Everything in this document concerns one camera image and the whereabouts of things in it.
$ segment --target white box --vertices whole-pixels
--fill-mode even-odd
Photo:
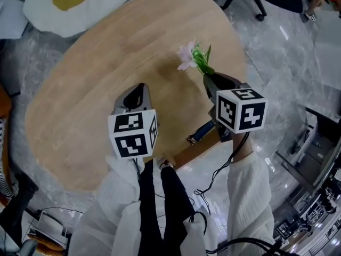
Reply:
[[[153,154],[158,135],[155,110],[111,115],[109,137],[118,158],[138,158]]]
[[[233,133],[245,133],[264,127],[268,99],[255,90],[217,91],[216,119]]]

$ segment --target gray tile floor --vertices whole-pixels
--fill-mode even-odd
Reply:
[[[225,0],[215,0],[223,4]],[[268,17],[258,22],[254,15],[259,13],[251,0],[234,0],[227,17],[238,32],[247,56],[249,84],[269,98],[269,114],[263,130],[254,132],[254,148],[260,158],[268,158],[270,183],[272,187],[271,206],[277,208],[296,187],[297,182],[275,158],[274,152],[288,151],[302,132],[306,113],[300,106],[308,106],[332,118],[339,110],[340,92],[320,83],[321,73],[317,68],[314,54],[314,38],[318,32],[316,24],[303,24],[298,14],[285,11],[264,2]],[[0,79],[10,93],[21,90],[13,107],[11,126],[11,157],[40,187],[30,202],[34,210],[50,206],[66,207],[85,211],[91,204],[92,193],[76,193],[63,189],[57,180],[40,167],[29,150],[25,136],[24,118],[28,103],[37,93],[50,70],[60,61],[65,51],[76,39],[63,39],[57,35],[40,33],[27,29],[22,39],[8,41],[0,54]],[[193,170],[200,164],[215,161],[223,164],[230,144],[219,146],[215,151],[190,163],[184,171]],[[204,169],[201,176],[209,183],[210,169]],[[191,194],[194,178],[185,174],[184,183]],[[225,185],[227,171],[222,174],[217,186]],[[214,193],[209,200],[216,205],[217,224],[225,236],[224,217],[226,197],[217,198]],[[79,214],[64,210],[49,210],[71,230]]]

